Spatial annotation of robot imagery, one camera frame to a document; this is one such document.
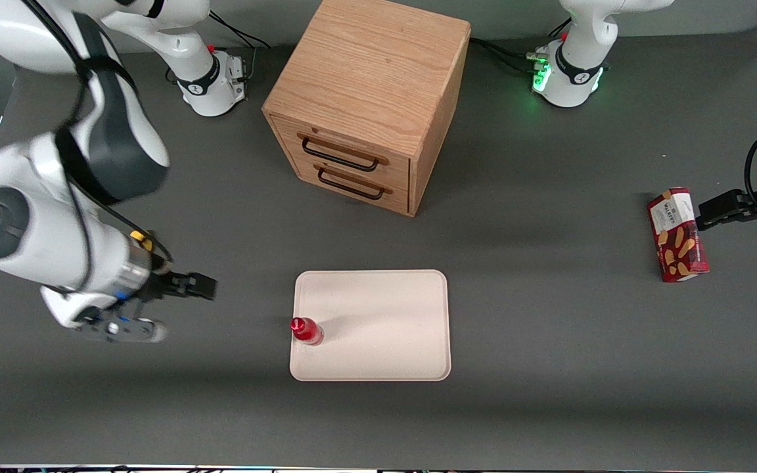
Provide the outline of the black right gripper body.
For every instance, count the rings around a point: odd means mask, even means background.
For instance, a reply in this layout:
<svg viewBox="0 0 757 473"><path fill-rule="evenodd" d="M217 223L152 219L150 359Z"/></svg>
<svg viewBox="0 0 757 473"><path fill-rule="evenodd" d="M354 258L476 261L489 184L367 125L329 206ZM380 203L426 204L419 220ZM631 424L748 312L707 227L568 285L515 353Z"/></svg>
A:
<svg viewBox="0 0 757 473"><path fill-rule="evenodd" d="M162 300L168 296L183 298L183 275L169 271L163 275L150 273L142 287L134 293L134 298L143 303Z"/></svg>

